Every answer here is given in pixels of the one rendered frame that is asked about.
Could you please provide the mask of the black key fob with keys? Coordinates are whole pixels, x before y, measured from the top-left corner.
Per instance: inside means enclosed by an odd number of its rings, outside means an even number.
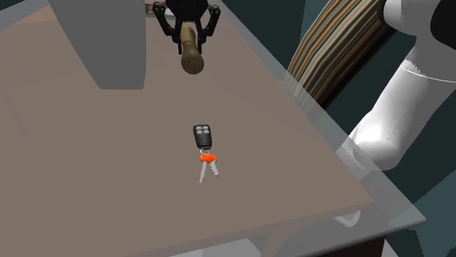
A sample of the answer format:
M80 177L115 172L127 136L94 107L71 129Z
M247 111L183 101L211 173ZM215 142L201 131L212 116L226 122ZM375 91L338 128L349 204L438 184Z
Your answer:
M210 153L213 145L212 131L208 124L197 124L193 127L194 139L199 150L199 160L202 162L202 168L199 176L199 184L202 184L205 178L207 165L210 166L213 174L218 177L220 172L216 166L217 157Z

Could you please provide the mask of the brown table with glass edge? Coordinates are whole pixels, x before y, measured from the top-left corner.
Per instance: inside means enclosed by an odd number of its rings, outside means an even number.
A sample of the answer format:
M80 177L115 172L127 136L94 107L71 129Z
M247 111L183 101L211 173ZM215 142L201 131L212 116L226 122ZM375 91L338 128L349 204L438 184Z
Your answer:
M102 90L50 8L0 31L0 257L309 257L425 222L308 120L224 10L187 75L143 18L141 90ZM208 124L216 177L193 127Z

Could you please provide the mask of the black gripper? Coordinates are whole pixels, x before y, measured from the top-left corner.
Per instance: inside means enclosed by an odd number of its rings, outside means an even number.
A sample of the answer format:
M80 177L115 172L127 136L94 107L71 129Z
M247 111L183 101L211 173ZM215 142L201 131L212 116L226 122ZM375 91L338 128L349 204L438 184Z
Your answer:
M206 27L202 27L201 17L208 8L210 18ZM172 27L165 18L166 9L169 9L175 17L175 26ZM202 54L202 45L206 43L206 38L213 36L216 25L219 21L221 10L217 5L210 4L207 0L166 0L155 1L152 7L159 25L166 36L171 36L172 41L178 46L178 54L181 55L181 27L183 22L196 23L197 29L197 49Z

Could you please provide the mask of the striped upholstered chair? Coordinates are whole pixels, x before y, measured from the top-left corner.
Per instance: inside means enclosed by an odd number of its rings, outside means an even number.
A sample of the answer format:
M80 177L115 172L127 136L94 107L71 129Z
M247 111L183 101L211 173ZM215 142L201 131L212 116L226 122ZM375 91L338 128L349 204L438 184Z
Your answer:
M391 38L386 0L329 0L297 47L285 78L296 99L326 109Z

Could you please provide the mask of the brown wooden cylinder tool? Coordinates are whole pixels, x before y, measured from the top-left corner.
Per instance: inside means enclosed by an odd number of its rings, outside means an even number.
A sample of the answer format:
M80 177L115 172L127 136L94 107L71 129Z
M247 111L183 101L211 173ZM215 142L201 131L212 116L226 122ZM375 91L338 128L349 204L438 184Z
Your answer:
M199 74L204 69L204 59L198 50L196 34L190 23L184 23L180 31L181 66L188 74Z

